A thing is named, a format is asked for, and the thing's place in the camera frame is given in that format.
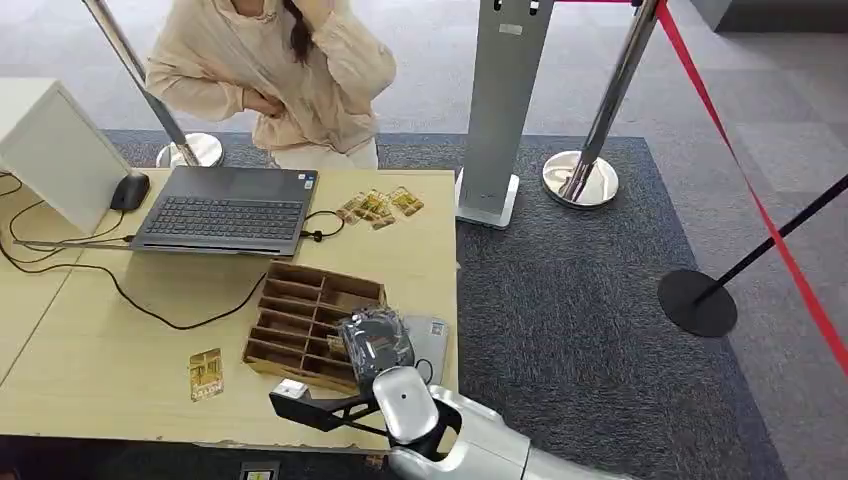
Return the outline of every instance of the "beige hoodie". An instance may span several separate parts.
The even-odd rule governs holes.
[[[241,112],[245,88],[280,99],[286,112],[260,115],[253,131],[268,150],[312,143],[344,153],[370,140],[371,100],[394,80],[392,53],[336,0],[300,64],[289,43],[294,23],[281,0],[265,0],[264,15],[254,18],[239,15],[231,0],[174,0],[149,58],[147,88],[211,121]]]

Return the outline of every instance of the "cardboard compartment box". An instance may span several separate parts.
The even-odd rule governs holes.
[[[338,324],[356,310],[385,304],[379,283],[271,262],[243,360],[261,373],[356,394],[350,358],[339,349]]]

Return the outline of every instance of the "light wooden desk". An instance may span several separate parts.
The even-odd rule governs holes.
[[[137,230],[169,171],[146,171],[153,184],[121,234]],[[379,281],[389,304],[451,326],[443,384],[457,388],[456,246],[452,172],[324,172],[312,211],[334,210],[360,190],[404,185],[426,207],[380,231],[366,222],[338,237],[302,243],[296,262]],[[309,228],[333,228],[315,218]],[[237,305],[268,265],[244,256],[88,250],[79,263],[112,270],[141,305],[187,325]],[[10,273],[3,271],[4,279]],[[56,275],[55,282],[62,280]],[[18,275],[13,281],[27,277]],[[41,287],[38,300],[51,290]],[[241,361],[258,295],[236,314],[175,331],[129,306],[101,272],[74,270],[0,386],[0,433],[173,441],[282,449],[386,450],[385,439],[347,427],[323,433],[280,419],[268,392],[280,381]],[[224,357],[224,392],[193,403],[188,358],[212,348]],[[378,415],[367,423],[382,426]]]
[[[13,190],[17,185],[11,177],[0,178],[0,194]],[[9,222],[15,214],[38,200],[38,196],[26,187],[0,197],[0,238],[9,253],[20,260],[34,260],[46,254],[14,246],[9,233]],[[117,214],[110,214],[104,219],[104,224],[114,225],[110,222],[116,220]],[[15,228],[18,236],[24,239],[61,240],[82,236],[46,205],[26,212],[16,222]],[[74,263],[81,254],[81,250],[66,250],[49,260],[24,265],[24,268],[38,270],[56,263]],[[40,275],[24,275],[0,258],[0,385],[69,274],[70,269],[62,269]]]

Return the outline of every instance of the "hand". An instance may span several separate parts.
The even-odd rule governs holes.
[[[256,90],[245,89],[242,105],[247,110],[253,110],[271,118],[277,118],[286,111],[283,102],[276,98],[268,98]]]
[[[309,28],[314,32],[324,25],[327,17],[336,8],[336,0],[292,0],[303,14]]]

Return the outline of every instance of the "stanchion base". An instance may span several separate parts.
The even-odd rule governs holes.
[[[462,190],[462,175],[465,170],[460,170],[459,178],[456,179],[454,190],[454,205],[456,205],[456,219],[462,222],[476,223],[498,230],[506,230],[512,219],[512,207],[515,205],[515,195],[518,193],[518,175],[509,178],[509,187],[506,191],[503,210],[498,213],[485,212],[476,208],[466,207],[460,204],[459,194]]]
[[[730,293],[722,287],[694,303],[714,284],[701,272],[677,270],[660,280],[657,296],[665,315],[681,329],[699,337],[723,337],[736,326],[736,303]]]
[[[609,203],[618,193],[618,174],[606,160],[598,157],[595,167],[586,181],[583,192],[577,199],[570,200],[561,193],[563,185],[568,182],[580,160],[579,151],[560,152],[545,162],[542,168],[542,184],[556,201],[571,208],[591,210]]]
[[[197,157],[201,167],[217,167],[224,158],[224,146],[217,138],[208,133],[189,133],[186,135],[191,151]],[[185,157],[173,143],[166,145],[156,157],[157,168],[174,168],[186,165]]]

